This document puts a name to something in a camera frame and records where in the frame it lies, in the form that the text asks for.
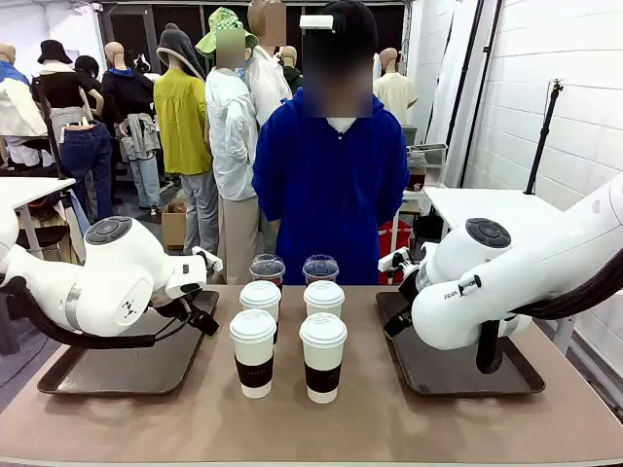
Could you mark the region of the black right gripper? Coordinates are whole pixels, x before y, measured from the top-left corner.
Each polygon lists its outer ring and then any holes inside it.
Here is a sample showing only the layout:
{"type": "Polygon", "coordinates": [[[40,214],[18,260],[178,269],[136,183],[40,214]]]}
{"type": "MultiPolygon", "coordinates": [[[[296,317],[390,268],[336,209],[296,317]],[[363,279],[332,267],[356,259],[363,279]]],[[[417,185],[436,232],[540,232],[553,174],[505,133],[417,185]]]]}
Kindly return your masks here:
{"type": "Polygon", "coordinates": [[[419,269],[405,274],[397,292],[383,293],[383,316],[385,334],[393,339],[412,324],[412,306],[418,290],[419,269]]]}

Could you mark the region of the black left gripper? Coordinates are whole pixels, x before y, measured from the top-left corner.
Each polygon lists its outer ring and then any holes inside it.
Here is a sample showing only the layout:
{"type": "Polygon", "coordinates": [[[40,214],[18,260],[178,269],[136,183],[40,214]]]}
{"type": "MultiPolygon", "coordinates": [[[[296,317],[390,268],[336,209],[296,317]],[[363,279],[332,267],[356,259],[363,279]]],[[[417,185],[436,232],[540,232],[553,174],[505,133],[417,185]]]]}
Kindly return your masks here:
{"type": "Polygon", "coordinates": [[[219,293],[202,291],[174,299],[165,305],[153,305],[153,309],[169,322],[156,334],[157,338],[169,338],[185,326],[191,326],[209,338],[213,338],[220,325],[214,317],[219,293]]]}

